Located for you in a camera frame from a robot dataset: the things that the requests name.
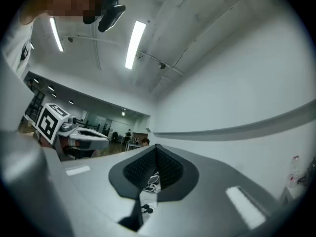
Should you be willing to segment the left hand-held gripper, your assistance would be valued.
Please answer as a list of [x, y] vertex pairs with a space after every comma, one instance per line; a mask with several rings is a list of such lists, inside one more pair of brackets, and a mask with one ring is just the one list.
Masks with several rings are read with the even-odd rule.
[[106, 135], [87, 128], [79, 128], [77, 119], [55, 103], [46, 103], [41, 110], [35, 129], [39, 142], [57, 152], [60, 160], [73, 160], [69, 150], [100, 150], [107, 148]]

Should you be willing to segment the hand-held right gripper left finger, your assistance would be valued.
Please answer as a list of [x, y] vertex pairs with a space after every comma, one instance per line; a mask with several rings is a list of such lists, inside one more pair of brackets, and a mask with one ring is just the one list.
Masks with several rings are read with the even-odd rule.
[[62, 163], [61, 196], [76, 233], [130, 233], [119, 224], [130, 216], [134, 200], [118, 195], [109, 181], [113, 165], [143, 153], [147, 147], [106, 157]]

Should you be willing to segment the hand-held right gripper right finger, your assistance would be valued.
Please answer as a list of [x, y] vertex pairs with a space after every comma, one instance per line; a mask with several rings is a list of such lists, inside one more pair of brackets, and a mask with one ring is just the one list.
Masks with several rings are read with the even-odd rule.
[[232, 166], [202, 155], [166, 146], [199, 171], [195, 188], [181, 201], [160, 202], [144, 224], [146, 234], [244, 234], [248, 227], [226, 194], [239, 186], [272, 216], [279, 203], [263, 187]]

